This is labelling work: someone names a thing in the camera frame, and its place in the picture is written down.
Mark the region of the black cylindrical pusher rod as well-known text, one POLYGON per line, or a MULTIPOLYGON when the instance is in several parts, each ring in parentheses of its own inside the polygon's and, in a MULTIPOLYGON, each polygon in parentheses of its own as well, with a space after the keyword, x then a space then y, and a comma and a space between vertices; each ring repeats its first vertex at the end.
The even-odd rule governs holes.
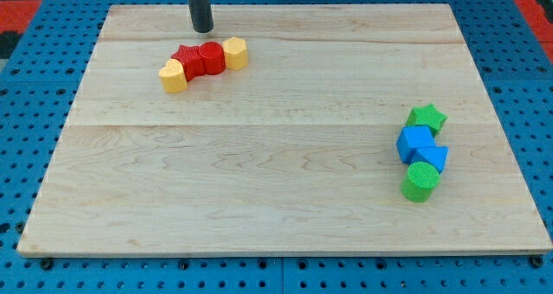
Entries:
POLYGON ((208 33, 213 29, 213 14, 210 0, 188 0, 193 28, 198 33, 208 33))

